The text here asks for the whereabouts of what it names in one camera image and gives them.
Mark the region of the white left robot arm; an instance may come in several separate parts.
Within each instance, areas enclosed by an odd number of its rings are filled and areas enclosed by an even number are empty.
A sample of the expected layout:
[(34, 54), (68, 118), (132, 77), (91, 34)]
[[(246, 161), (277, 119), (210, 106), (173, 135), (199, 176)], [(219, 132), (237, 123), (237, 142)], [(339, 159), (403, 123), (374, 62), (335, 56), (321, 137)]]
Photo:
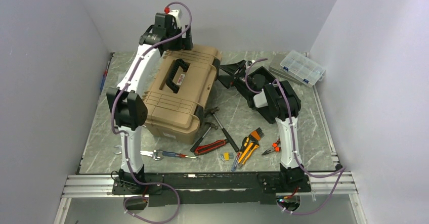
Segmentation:
[(154, 24), (140, 37), (136, 56), (124, 78), (106, 92), (112, 131), (121, 137), (119, 181), (134, 194), (142, 192), (146, 184), (140, 154), (141, 130), (148, 114), (141, 98), (143, 83), (164, 51), (193, 49), (190, 25), (183, 25), (181, 18), (180, 9), (157, 13)]

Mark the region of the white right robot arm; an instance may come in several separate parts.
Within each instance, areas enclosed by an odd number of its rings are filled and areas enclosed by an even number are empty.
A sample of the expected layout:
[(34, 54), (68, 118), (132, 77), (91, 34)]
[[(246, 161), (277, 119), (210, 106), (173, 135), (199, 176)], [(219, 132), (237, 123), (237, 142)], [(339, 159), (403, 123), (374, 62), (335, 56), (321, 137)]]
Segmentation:
[(234, 87), (270, 124), (277, 124), (280, 146), (279, 186), (291, 191), (308, 180), (297, 146), (297, 118), (301, 100), (286, 80), (279, 81), (263, 66), (251, 72), (252, 61), (221, 65), (225, 73), (218, 80), (225, 88)]

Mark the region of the tan plastic toolbox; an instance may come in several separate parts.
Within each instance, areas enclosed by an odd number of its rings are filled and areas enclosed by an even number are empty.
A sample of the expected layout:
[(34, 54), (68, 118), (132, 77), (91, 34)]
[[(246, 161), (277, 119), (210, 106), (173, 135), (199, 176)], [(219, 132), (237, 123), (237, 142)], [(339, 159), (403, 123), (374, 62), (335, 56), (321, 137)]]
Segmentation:
[(143, 95), (145, 127), (157, 137), (192, 144), (203, 123), (211, 88), (219, 74), (221, 52), (209, 46), (167, 51)]

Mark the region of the black tool tray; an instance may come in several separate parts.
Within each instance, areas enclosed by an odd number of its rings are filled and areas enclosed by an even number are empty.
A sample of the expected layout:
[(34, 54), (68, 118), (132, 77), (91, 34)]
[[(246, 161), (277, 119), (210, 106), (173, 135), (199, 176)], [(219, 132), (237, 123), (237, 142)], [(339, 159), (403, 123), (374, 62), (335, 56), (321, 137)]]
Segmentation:
[(248, 73), (243, 64), (231, 76), (229, 85), (235, 87), (246, 99), (248, 107), (256, 110), (268, 123), (273, 124), (277, 119), (285, 121), (289, 117), (283, 85), (267, 69), (260, 67)]

